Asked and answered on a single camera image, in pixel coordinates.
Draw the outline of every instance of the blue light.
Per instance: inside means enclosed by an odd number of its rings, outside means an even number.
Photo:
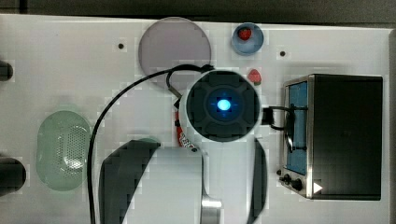
[[[228,100],[220,100],[218,102],[218,108],[220,110],[229,110],[231,107],[231,103]]]

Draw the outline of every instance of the toaster oven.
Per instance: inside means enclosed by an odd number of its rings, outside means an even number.
[[[308,199],[380,200],[382,89],[382,77],[286,82],[281,184]]]

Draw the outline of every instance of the white tabletop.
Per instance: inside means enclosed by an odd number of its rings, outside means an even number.
[[[48,189],[35,170],[39,125],[51,113],[78,108],[93,126],[119,90],[142,77],[140,37],[155,21],[0,15],[0,60],[14,77],[0,83],[0,154],[28,171],[18,192],[0,198],[4,224],[89,223],[86,182],[75,190]],[[262,127],[268,194],[257,223],[389,223],[389,30],[259,24],[266,37],[253,56],[231,47],[234,23],[197,22],[212,47],[212,63],[245,75],[262,74],[264,105],[279,105],[284,81],[313,73],[384,78],[383,177],[379,202],[311,201],[277,182],[281,133]],[[118,49],[119,43],[124,49]],[[279,52],[284,50],[285,57]],[[96,165],[112,150],[142,135],[176,146],[175,98],[146,82],[129,91],[106,116],[97,136]]]

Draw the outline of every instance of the green mesh container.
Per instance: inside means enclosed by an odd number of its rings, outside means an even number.
[[[91,130],[88,122],[71,111],[48,116],[37,137],[36,169],[49,188],[67,191],[86,178]]]

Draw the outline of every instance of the blue bowl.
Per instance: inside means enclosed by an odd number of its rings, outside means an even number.
[[[249,28],[252,31],[251,37],[248,40],[243,40],[238,36],[238,31],[244,28]],[[264,34],[262,33],[262,29],[256,24],[246,22],[236,27],[233,31],[231,43],[236,53],[244,56],[252,55],[262,47]]]

